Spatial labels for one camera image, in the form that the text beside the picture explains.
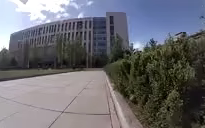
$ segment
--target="glass facade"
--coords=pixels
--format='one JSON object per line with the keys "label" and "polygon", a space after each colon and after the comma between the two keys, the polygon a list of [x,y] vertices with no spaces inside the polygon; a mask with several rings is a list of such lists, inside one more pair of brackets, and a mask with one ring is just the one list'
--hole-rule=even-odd
{"label": "glass facade", "polygon": [[93,51],[94,55],[106,54],[107,34],[106,18],[93,18]]}

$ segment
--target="paved walkway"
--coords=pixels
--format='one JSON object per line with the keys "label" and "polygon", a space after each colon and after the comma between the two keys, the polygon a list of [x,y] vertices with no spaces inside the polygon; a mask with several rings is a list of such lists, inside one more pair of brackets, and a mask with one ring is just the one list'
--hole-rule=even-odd
{"label": "paved walkway", "polygon": [[102,71],[0,82],[0,128],[119,127]]}

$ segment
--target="cloud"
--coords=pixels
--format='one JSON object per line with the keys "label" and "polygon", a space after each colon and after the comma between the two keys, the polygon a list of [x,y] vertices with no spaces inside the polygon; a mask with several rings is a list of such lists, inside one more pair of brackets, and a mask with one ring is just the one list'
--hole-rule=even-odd
{"label": "cloud", "polygon": [[71,2],[70,6],[74,7],[75,9],[79,9],[80,6],[76,2]]}
{"label": "cloud", "polygon": [[133,42],[133,48],[137,50],[143,50],[144,44],[141,42]]}
{"label": "cloud", "polygon": [[87,6],[90,6],[90,5],[92,5],[94,2],[93,1],[88,1],[87,3],[86,3],[86,5]]}
{"label": "cloud", "polygon": [[46,22],[46,23],[50,23],[50,22],[51,22],[51,20],[46,20],[45,22]]}
{"label": "cloud", "polygon": [[79,0],[9,0],[14,3],[17,12],[26,13],[31,21],[46,22],[52,17],[64,18],[69,17],[71,12],[68,12],[69,7],[73,7],[79,12],[78,17],[83,17],[82,7],[92,5],[93,1],[80,2]]}
{"label": "cloud", "polygon": [[30,20],[46,20],[46,16],[42,11],[58,13],[66,12],[68,6],[70,6],[71,0],[10,0],[17,5],[17,12],[28,13]]}
{"label": "cloud", "polygon": [[84,16],[84,13],[83,13],[83,12],[80,12],[77,17],[78,17],[78,18],[83,18],[83,16]]}
{"label": "cloud", "polygon": [[70,16],[69,13],[60,13],[60,14],[56,15],[56,18],[60,19],[60,18],[65,18],[65,17],[69,17],[69,16]]}

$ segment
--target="curb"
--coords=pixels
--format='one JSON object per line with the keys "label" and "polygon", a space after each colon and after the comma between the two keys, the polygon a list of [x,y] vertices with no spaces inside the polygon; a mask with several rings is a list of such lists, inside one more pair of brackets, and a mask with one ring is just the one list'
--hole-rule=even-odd
{"label": "curb", "polygon": [[121,128],[143,128],[123,96],[113,89],[107,74],[106,81],[114,102],[114,107],[116,109]]}
{"label": "curb", "polygon": [[38,77],[38,76],[56,75],[56,74],[70,73],[70,72],[77,72],[77,71],[82,71],[82,70],[73,70],[73,71],[67,71],[67,72],[64,71],[64,72],[56,72],[56,73],[50,73],[50,74],[38,74],[38,75],[32,75],[32,76],[18,76],[18,77],[13,77],[13,78],[0,78],[0,82],[9,81],[9,80],[32,78],[32,77]]}

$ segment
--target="sky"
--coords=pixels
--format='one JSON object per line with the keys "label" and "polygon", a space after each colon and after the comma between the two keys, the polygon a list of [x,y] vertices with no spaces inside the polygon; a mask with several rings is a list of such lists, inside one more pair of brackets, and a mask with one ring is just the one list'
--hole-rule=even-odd
{"label": "sky", "polygon": [[151,38],[164,42],[168,34],[193,34],[204,29],[205,0],[0,0],[0,50],[10,34],[59,19],[105,16],[125,12],[129,40],[142,48]]}

